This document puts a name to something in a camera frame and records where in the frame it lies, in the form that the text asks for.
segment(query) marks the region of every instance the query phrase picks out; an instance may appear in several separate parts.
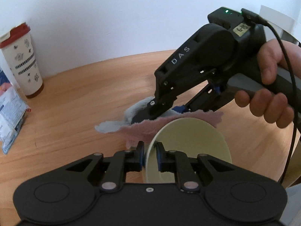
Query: yellow cup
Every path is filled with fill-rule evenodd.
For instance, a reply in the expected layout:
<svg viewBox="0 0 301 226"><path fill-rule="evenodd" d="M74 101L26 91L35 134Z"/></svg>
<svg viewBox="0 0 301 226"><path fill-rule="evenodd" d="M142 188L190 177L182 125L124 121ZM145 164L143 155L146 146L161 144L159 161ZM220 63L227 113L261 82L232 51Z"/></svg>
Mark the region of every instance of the yellow cup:
<svg viewBox="0 0 301 226"><path fill-rule="evenodd" d="M158 171L155 141L162 142L167 151L182 151L193 158L205 153L232 163L225 138L216 128L200 119L180 118L165 125L146 147L143 176L146 183L175 182L173 173Z"/></svg>

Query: cable connector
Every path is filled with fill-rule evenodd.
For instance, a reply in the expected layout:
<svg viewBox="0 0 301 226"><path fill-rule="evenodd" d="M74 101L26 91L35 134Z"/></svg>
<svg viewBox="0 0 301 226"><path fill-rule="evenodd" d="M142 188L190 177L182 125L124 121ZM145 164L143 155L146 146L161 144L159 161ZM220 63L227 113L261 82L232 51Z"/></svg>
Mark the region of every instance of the cable connector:
<svg viewBox="0 0 301 226"><path fill-rule="evenodd" d="M246 19L250 20L256 24L264 25L264 26L269 26L269 23L260 15L257 13L253 13L252 11L249 11L245 8L241 9L241 15Z"/></svg>

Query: wire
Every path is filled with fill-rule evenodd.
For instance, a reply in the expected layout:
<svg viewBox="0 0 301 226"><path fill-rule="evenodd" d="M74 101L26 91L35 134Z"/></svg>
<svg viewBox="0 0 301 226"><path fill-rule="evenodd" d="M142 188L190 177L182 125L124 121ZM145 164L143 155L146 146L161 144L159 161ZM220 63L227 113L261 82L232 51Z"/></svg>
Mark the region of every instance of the wire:
<svg viewBox="0 0 301 226"><path fill-rule="evenodd" d="M247 9L242 9L241 12L242 12L242 15L243 15L243 17L245 19L250 20L252 22L255 22L257 24L261 24L263 26L266 26L266 27L268 27L273 32L273 34L275 35L275 37L276 37L276 39L277 39L277 41L278 41L278 43L279 43L279 45L281 47L282 53L284 55L284 59L285 59L286 64L287 64L288 71L290 73L290 78L291 78L291 81L292 81L292 86L293 86L293 106L292 107L294 108L294 120L293 120L294 128L293 128L292 141L291 141L291 144L290 144L290 150L288 152L288 156L287 156L287 160L286 160L286 163L285 163L285 166L284 166L284 170L283 170L283 173L282 173L280 179L278 180L278 182L280 184L282 184L283 180L285 178L285 175L286 175L289 163L290 163L290 158L291 158L292 153L293 153L294 144L295 144L295 140L296 140L296 134L297 134L297 124L298 124L298 96L297 96L297 86L296 86L295 76L294 76L293 68L292 68L290 60L288 58L287 52L286 52L286 50L284 48L284 45L283 45L283 43L282 43L282 41L281 41L278 33L273 28L273 26L271 26L268 23L268 21L266 21L265 19L263 19L258 14L255 14L255 13L253 13L253 12L247 10Z"/></svg>

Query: wood grain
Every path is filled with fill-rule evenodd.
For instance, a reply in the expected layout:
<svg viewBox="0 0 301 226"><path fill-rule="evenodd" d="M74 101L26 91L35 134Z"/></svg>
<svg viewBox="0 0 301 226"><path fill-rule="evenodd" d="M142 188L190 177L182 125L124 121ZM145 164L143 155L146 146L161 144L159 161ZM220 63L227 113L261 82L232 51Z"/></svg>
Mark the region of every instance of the wood grain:
<svg viewBox="0 0 301 226"><path fill-rule="evenodd" d="M100 134L94 126L120 120L124 111L155 91L155 69L173 51L146 53L106 60L60 73L44 80L45 88L27 100L32 112L8 155L0 154L0 225L13 226L19 218L12 202L16 187L31 177L94 152L112 156L125 149L116 134ZM184 104L206 83L182 94ZM277 180L288 154L292 125L278 129L248 108L234 102L224 112L220 130L233 163ZM140 173L127 181L142 182Z"/></svg>

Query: cup lid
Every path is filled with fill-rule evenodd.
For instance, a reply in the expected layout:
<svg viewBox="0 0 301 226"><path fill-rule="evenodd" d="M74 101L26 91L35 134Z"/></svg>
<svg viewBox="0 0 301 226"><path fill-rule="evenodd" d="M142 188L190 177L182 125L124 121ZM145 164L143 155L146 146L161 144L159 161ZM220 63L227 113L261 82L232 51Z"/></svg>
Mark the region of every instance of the cup lid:
<svg viewBox="0 0 301 226"><path fill-rule="evenodd" d="M14 41L18 40L19 38L27 34L29 31L30 31L30 27L26 23L14 27L9 32L0 36L0 48L4 48L10 45Z"/></svg>

